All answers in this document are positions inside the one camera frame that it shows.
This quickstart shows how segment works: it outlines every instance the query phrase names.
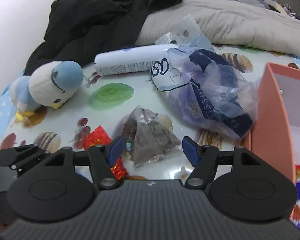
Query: white bottle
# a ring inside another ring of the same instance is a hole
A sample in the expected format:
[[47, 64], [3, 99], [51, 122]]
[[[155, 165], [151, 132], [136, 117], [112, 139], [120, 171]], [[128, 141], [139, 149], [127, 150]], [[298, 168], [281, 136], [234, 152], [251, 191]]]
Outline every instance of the white bottle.
[[176, 44], [160, 44], [100, 53], [94, 64], [100, 76], [147, 71], [168, 49], [177, 47]]

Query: red wrapper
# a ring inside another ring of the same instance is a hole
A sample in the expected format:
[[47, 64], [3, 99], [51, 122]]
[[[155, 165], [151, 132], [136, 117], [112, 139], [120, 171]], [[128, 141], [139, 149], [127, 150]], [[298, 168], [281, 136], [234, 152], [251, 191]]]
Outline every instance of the red wrapper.
[[[94, 146], [96, 144], [108, 145], [109, 143], [111, 143], [111, 139], [100, 125], [92, 133], [89, 133], [87, 137], [83, 140], [83, 147], [85, 150], [87, 150], [89, 147]], [[120, 180], [128, 175], [127, 170], [123, 166], [121, 157], [111, 168], [111, 171], [117, 180]]]

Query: plush duck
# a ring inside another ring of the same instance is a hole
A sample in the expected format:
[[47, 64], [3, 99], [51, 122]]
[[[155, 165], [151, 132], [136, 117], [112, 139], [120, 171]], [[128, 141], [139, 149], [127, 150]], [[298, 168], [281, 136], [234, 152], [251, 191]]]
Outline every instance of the plush duck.
[[74, 61], [53, 61], [36, 69], [31, 76], [18, 78], [10, 87], [17, 120], [24, 122], [41, 105], [60, 108], [74, 95], [82, 80], [82, 68]]

